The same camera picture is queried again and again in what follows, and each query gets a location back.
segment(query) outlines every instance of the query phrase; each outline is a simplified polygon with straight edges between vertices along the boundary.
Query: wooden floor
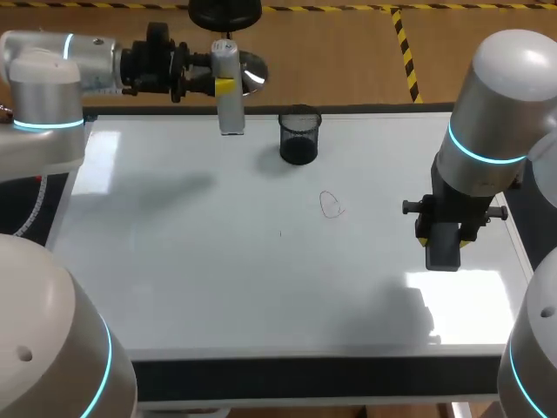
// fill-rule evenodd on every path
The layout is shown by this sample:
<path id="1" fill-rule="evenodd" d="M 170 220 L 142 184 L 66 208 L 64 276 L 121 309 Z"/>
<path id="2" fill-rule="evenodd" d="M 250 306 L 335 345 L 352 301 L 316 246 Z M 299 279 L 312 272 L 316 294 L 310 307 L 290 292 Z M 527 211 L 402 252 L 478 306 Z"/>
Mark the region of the wooden floor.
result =
<path id="1" fill-rule="evenodd" d="M 264 0 L 266 5 L 370 4 L 378 0 Z M 466 0 L 481 3 L 482 0 Z M 149 0 L 147 3 L 183 3 Z M 397 0 L 397 3 L 415 3 Z M 459 3 L 450 0 L 448 3 Z M 179 10 L 114 10 L 81 8 L 0 7 L 0 32 L 53 30 L 116 37 L 129 46 L 143 39 L 151 21 L 167 22 L 171 36 L 186 41 L 193 51 L 208 51 L 219 34 L 196 27 Z M 537 30 L 557 39 L 557 10 L 402 10 L 402 22 L 413 54 L 419 91 L 426 103 L 452 102 L 481 40 L 509 28 Z M 264 91 L 246 99 L 247 105 L 409 104 L 399 40 L 389 13 L 381 11 L 275 11 L 259 23 L 234 34 L 242 49 L 265 59 L 271 73 Z M 9 104 L 5 86 L 0 104 Z M 95 97 L 88 105 L 171 105 L 170 98 Z M 190 95 L 181 105 L 212 105 L 213 100 Z M 474 408 L 480 416 L 485 405 Z M 358 408 L 288 408 L 234 410 L 232 418 L 348 418 Z M 368 409 L 370 418 L 440 418 L 430 406 L 392 406 Z"/>

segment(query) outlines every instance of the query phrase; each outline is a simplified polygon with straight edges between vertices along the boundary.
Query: yellow-black striped tape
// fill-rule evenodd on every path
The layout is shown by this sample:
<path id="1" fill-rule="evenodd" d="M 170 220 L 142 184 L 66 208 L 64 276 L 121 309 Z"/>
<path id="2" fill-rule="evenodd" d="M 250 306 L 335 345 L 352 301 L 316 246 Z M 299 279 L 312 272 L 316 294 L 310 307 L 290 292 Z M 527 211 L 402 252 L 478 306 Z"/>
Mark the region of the yellow-black striped tape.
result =
<path id="1" fill-rule="evenodd" d="M 187 4 L 147 4 L 147 3 L 39 3 L 39 2 L 0 2 L 0 7 L 31 8 L 92 8 L 92 9 L 129 9 L 129 10 L 187 10 Z M 369 10 L 470 10 L 470 9 L 507 9 L 507 10 L 557 10 L 555 4 L 362 4 L 347 6 L 264 6 L 266 12 L 274 11 L 369 11 Z"/>
<path id="2" fill-rule="evenodd" d="M 408 90 L 414 103 L 424 103 L 418 89 L 418 80 L 416 79 L 416 70 L 414 69 L 414 61 L 412 53 L 410 52 L 410 44 L 406 38 L 406 32 L 402 26 L 402 17 L 400 10 L 391 10 L 393 18 L 394 29 L 397 31 L 397 38 L 399 39 L 400 50 L 402 51 L 402 59 L 404 61 L 404 69 L 406 71 L 406 82 Z"/>

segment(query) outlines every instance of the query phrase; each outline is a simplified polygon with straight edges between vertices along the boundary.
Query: whiteboard surface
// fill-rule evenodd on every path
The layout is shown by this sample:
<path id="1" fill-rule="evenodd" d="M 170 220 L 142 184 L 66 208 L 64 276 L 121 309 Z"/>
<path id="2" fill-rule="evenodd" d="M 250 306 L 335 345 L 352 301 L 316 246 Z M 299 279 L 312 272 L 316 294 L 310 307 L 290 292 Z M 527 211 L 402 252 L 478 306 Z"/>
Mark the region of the whiteboard surface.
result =
<path id="1" fill-rule="evenodd" d="M 448 118 L 324 116 L 297 167 L 276 116 L 242 137 L 211 116 L 101 117 L 53 252 L 133 360 L 500 354 L 529 280 L 512 222 L 428 272 L 401 212 L 431 191 Z"/>

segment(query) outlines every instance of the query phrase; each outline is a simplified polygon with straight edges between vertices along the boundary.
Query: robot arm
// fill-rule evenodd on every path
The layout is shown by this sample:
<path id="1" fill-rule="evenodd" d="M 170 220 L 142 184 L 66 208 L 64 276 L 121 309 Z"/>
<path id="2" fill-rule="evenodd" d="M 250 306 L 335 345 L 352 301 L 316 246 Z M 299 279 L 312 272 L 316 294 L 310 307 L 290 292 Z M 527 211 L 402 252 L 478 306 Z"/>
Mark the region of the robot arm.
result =
<path id="1" fill-rule="evenodd" d="M 190 54 L 166 24 L 150 24 L 146 41 L 122 49 L 115 40 L 13 30 L 0 38 L 0 76 L 10 85 L 13 125 L 0 125 L 0 180 L 68 172 L 84 159 L 81 96 L 101 89 L 217 97 L 223 135 L 245 127 L 238 46 L 218 40 L 210 54 Z M 188 80 L 192 65 L 211 71 Z"/>
<path id="2" fill-rule="evenodd" d="M 0 181 L 68 172 L 84 159 L 84 91 L 216 96 L 221 133 L 244 131 L 239 50 L 175 46 L 165 24 L 121 49 L 113 39 L 10 31 L 0 38 L 0 76 L 13 124 L 0 125 Z M 188 80 L 190 66 L 211 71 Z M 0 417 L 135 417 L 130 360 L 71 274 L 41 246 L 0 234 Z"/>
<path id="3" fill-rule="evenodd" d="M 555 41 L 504 30 L 480 45 L 433 161 L 433 193 L 403 204 L 403 212 L 419 213 L 415 232 L 428 269 L 457 270 L 461 244 L 490 218 L 507 216 L 490 202 L 513 185 L 527 156 L 550 148 L 556 112 Z M 557 416 L 556 271 L 557 249 L 530 281 L 501 359 L 498 390 L 508 418 Z"/>
<path id="4" fill-rule="evenodd" d="M 433 161 L 433 193 L 403 204 L 403 213 L 419 213 L 428 269 L 456 271 L 460 248 L 490 218 L 507 217 L 489 205 L 555 129 L 556 71 L 557 43 L 539 33 L 504 30 L 480 45 Z"/>

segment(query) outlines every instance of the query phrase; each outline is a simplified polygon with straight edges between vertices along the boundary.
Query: black mesh cup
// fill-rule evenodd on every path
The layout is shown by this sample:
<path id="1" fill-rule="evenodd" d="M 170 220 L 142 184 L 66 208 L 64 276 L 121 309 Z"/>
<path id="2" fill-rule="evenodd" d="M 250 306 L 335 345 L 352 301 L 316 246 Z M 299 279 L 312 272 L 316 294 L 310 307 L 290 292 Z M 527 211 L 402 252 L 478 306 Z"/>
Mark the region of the black mesh cup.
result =
<path id="1" fill-rule="evenodd" d="M 294 165 L 311 163 L 317 157 L 317 139 L 322 121 L 317 109 L 296 104 L 278 116 L 280 156 Z"/>

